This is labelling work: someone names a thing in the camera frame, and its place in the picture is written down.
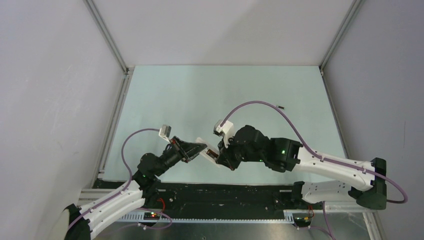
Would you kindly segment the white remote control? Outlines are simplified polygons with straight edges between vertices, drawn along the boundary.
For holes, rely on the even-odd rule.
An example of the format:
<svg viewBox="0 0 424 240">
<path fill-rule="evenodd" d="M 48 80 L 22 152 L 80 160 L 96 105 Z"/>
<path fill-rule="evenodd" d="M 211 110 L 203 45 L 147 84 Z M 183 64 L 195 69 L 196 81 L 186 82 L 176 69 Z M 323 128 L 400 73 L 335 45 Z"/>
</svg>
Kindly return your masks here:
<svg viewBox="0 0 424 240">
<path fill-rule="evenodd" d="M 195 140 L 195 142 L 198 143 L 198 144 L 205 144 L 206 145 L 206 148 L 200 153 L 200 155 L 203 156 L 208 161 L 210 161 L 214 166 L 220 168 L 221 165 L 218 164 L 218 162 L 217 162 L 218 157 L 219 157 L 219 151 L 215 147 L 213 147 L 211 144 L 209 144 L 208 142 L 206 142 L 205 140 L 203 140 L 200 137 L 198 137 Z"/>
</svg>

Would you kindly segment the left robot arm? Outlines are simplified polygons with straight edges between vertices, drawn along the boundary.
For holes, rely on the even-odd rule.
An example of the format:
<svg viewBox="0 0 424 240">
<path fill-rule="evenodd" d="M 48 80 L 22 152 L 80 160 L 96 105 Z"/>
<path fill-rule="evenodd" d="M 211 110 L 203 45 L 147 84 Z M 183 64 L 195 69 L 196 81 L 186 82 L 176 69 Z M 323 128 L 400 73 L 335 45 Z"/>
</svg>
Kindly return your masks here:
<svg viewBox="0 0 424 240">
<path fill-rule="evenodd" d="M 129 212 L 157 204 L 158 177 L 179 162 L 188 163 L 208 146 L 205 143 L 186 142 L 174 136 L 162 155 L 144 154 L 137 171 L 122 186 L 89 204 L 65 208 L 68 228 L 64 240 L 93 240 L 109 225 Z"/>
</svg>

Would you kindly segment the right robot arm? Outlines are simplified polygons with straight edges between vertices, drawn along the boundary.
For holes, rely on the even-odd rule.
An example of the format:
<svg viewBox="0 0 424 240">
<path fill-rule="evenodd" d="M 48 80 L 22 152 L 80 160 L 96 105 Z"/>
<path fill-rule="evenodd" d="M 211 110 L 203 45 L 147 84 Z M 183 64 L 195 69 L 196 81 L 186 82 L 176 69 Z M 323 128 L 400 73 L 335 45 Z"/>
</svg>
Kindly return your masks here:
<svg viewBox="0 0 424 240">
<path fill-rule="evenodd" d="M 268 138 L 250 125 L 238 131 L 232 126 L 229 129 L 218 126 L 213 133 L 222 138 L 215 162 L 232 171 L 242 162 L 262 162 L 280 173 L 307 172 L 331 179 L 317 184 L 295 182 L 290 202 L 297 209 L 309 203 L 350 200 L 370 210 L 387 207 L 384 159 L 359 161 L 335 157 L 308 149 L 296 140 Z"/>
</svg>

